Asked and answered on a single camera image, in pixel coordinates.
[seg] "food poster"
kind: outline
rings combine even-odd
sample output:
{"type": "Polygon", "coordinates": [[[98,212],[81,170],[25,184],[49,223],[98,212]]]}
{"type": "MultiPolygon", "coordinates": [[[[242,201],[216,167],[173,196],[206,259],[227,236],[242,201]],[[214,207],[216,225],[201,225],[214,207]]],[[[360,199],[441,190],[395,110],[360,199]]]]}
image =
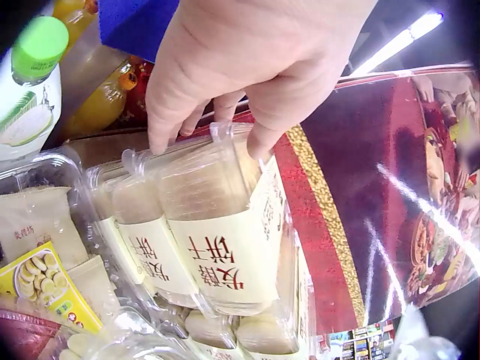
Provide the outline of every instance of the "food poster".
{"type": "Polygon", "coordinates": [[[478,76],[436,72],[339,84],[275,146],[317,331],[396,318],[478,276],[478,76]]]}

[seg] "clear plastic clamshell package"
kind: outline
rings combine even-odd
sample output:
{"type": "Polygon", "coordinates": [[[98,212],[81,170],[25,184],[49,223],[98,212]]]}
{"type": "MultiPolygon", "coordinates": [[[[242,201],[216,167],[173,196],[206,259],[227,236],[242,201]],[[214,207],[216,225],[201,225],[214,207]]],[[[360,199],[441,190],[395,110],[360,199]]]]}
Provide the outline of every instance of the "clear plastic clamshell package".
{"type": "Polygon", "coordinates": [[[131,306],[91,334],[28,300],[0,296],[0,336],[23,360],[195,360],[179,341],[163,337],[131,306]]]}
{"type": "MultiPolygon", "coordinates": [[[[183,148],[184,144],[172,147],[158,161],[174,160],[183,148]]],[[[119,163],[91,168],[87,177],[104,236],[130,279],[142,284],[150,296],[159,294],[170,304],[204,307],[205,300],[183,263],[153,182],[119,163]]]]}
{"type": "Polygon", "coordinates": [[[75,153],[57,150],[0,172],[0,293],[96,332],[120,307],[114,289],[128,287],[95,229],[96,214],[72,159],[75,153]]]}
{"type": "Polygon", "coordinates": [[[300,242],[286,223],[280,245],[279,299],[256,316],[242,317],[238,341],[256,360],[306,359],[314,354],[315,305],[311,277],[300,242]]]}
{"type": "Polygon", "coordinates": [[[182,266],[225,315],[256,315],[278,299],[285,195],[275,157],[249,157],[250,128],[212,124],[211,137],[180,142],[166,155],[123,156],[156,189],[182,266]]]}

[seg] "white bottle label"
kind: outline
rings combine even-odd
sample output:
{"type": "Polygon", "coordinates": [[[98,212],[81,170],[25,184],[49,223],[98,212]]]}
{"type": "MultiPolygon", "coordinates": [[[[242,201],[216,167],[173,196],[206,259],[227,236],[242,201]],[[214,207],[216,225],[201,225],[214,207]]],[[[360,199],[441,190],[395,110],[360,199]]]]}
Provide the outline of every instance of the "white bottle label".
{"type": "Polygon", "coordinates": [[[285,201],[280,186],[273,157],[253,191],[248,210],[207,220],[168,221],[191,273],[206,295],[238,303],[278,298],[276,271],[285,201]],[[275,174],[277,190],[273,186],[275,174]]]}
{"type": "Polygon", "coordinates": [[[21,86],[9,51],[0,65],[0,98],[0,161],[39,152],[60,118],[59,66],[41,84],[21,86]]]}
{"type": "Polygon", "coordinates": [[[135,249],[127,244],[120,234],[119,225],[113,217],[98,222],[108,246],[112,249],[120,266],[134,284],[141,284],[145,279],[143,264],[135,249]]]}
{"type": "Polygon", "coordinates": [[[198,293],[165,216],[141,224],[119,224],[119,227],[123,238],[130,239],[154,286],[183,295],[198,293]]]}

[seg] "fingernail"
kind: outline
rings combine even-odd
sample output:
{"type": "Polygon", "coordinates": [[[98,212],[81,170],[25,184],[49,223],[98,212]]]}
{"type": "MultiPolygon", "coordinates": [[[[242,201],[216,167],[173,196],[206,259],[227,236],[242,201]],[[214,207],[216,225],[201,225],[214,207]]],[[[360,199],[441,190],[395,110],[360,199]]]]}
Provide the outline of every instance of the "fingernail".
{"type": "Polygon", "coordinates": [[[193,130],[180,130],[180,135],[181,136],[187,137],[187,136],[190,136],[192,134],[193,134],[193,130]]]}

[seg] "fluorescent light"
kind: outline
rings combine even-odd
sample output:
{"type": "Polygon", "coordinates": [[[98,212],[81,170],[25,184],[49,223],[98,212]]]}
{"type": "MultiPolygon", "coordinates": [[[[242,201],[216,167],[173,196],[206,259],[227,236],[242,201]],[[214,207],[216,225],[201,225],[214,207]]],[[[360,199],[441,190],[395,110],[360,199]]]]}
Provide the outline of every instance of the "fluorescent light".
{"type": "Polygon", "coordinates": [[[406,48],[418,38],[424,36],[429,31],[432,31],[443,21],[443,15],[437,12],[428,12],[419,18],[416,22],[410,25],[407,29],[402,31],[393,38],[387,45],[381,48],[375,55],[364,62],[358,69],[356,69],[351,76],[361,76],[371,72],[378,65],[385,60],[391,58],[400,50],[406,48]]]}

